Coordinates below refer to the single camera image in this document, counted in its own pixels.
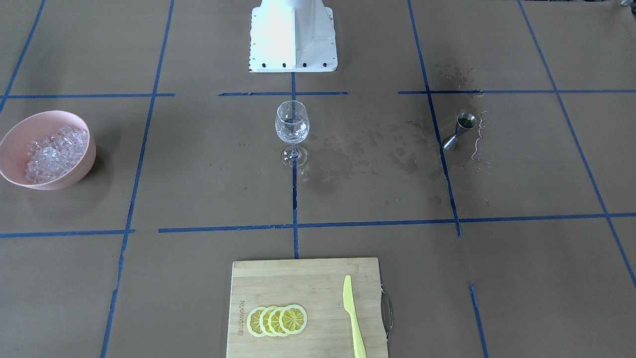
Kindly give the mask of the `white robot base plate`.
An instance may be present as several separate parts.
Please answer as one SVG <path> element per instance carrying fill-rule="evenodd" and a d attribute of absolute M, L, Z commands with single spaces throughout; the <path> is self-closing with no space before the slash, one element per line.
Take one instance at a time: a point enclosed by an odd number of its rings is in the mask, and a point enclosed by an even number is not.
<path fill-rule="evenodd" d="M 334 16 L 321 0 L 263 0 L 250 20 L 250 72 L 337 70 Z"/>

